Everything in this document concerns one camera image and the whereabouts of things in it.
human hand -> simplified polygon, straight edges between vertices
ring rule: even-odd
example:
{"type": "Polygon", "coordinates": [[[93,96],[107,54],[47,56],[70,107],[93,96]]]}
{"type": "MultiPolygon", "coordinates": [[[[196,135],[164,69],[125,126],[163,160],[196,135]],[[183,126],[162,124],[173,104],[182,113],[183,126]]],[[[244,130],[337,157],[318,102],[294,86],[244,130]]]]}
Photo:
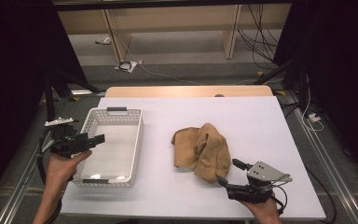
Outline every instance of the human hand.
{"type": "Polygon", "coordinates": [[[275,201],[268,199],[265,203],[246,203],[240,202],[245,205],[259,221],[260,224],[277,224],[281,223],[279,218],[278,208],[275,201]]]}
{"type": "Polygon", "coordinates": [[[66,159],[53,153],[48,159],[48,169],[46,174],[46,187],[51,185],[64,185],[68,179],[76,172],[77,165],[91,155],[92,151],[87,150],[72,159],[66,159]]]}
{"type": "Polygon", "coordinates": [[[48,218],[52,216],[69,177],[75,173],[77,165],[89,157],[91,153],[91,150],[87,150],[72,159],[66,159],[55,153],[50,155],[46,187],[42,202],[34,217],[34,224],[46,223],[48,218]]]}

tan cloth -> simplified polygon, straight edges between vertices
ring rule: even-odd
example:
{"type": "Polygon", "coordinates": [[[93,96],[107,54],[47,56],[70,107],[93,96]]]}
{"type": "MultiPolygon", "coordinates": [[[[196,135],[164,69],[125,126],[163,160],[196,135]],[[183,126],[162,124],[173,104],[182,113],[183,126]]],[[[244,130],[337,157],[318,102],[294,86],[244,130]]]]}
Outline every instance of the tan cloth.
{"type": "Polygon", "coordinates": [[[216,181],[216,175],[227,176],[231,164],[227,141],[212,124],[179,130],[171,143],[175,147],[174,166],[195,168],[194,174],[209,183],[216,181]]]}

white plastic basket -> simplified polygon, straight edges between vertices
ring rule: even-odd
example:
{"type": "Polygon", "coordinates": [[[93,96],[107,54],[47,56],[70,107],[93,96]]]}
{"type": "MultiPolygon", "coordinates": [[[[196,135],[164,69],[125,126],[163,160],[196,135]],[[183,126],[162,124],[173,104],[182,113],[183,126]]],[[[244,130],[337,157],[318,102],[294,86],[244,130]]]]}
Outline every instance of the white plastic basket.
{"type": "Polygon", "coordinates": [[[141,109],[92,108],[81,132],[89,138],[104,134],[105,142],[79,163],[73,182],[78,186],[132,187],[143,127],[141,109]]]}

metal rail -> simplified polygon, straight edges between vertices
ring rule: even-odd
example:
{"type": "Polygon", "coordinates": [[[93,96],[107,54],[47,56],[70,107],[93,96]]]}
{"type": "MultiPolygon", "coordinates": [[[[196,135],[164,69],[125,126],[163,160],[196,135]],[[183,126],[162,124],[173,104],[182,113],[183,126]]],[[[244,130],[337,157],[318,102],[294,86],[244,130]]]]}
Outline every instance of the metal rail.
{"type": "MultiPolygon", "coordinates": [[[[67,98],[60,99],[60,101],[58,102],[58,106],[56,106],[57,117],[61,114],[62,109],[66,105],[67,102],[68,102],[67,98]]],[[[37,146],[34,150],[34,153],[32,154],[31,159],[28,161],[28,164],[27,164],[24,172],[22,173],[22,176],[21,176],[16,188],[14,188],[9,199],[7,200],[6,205],[2,209],[2,212],[0,214],[0,224],[11,223],[14,216],[16,215],[16,212],[20,207],[22,198],[24,197],[25,192],[28,189],[28,186],[30,185],[31,180],[34,176],[34,171],[36,168],[36,154],[38,153],[38,149],[39,149],[39,144],[37,144],[37,146]]]]}
{"type": "MultiPolygon", "coordinates": [[[[292,91],[288,91],[287,98],[290,103],[297,102],[295,95],[292,91]]],[[[310,140],[310,144],[315,151],[316,156],[324,168],[328,178],[330,179],[333,188],[335,189],[338,198],[341,200],[342,205],[347,211],[348,216],[351,219],[352,223],[358,223],[358,202],[353,197],[351,190],[348,188],[347,184],[341,177],[336,165],[333,160],[328,155],[327,151],[324,148],[323,143],[319,139],[317,133],[304,127],[303,125],[303,114],[299,109],[296,109],[296,117],[298,118],[305,134],[310,140]]]]}

white table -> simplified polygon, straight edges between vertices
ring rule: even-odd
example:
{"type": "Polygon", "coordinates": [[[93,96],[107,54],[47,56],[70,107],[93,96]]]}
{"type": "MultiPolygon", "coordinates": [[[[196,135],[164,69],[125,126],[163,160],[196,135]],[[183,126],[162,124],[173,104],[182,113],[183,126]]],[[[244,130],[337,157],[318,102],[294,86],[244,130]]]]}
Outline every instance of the white table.
{"type": "MultiPolygon", "coordinates": [[[[62,214],[142,218],[250,219],[241,204],[227,198],[193,172],[173,166],[172,135],[211,122],[227,139],[231,158],[263,161],[290,174],[284,186],[288,204],[282,219],[325,218],[295,142],[274,96],[103,98],[99,107],[127,106],[144,112],[144,134],[132,189],[95,189],[72,183],[62,199],[62,214]]],[[[247,184],[245,172],[231,165],[230,184],[247,184]]],[[[284,201],[279,189],[276,197],[284,201]]]]}

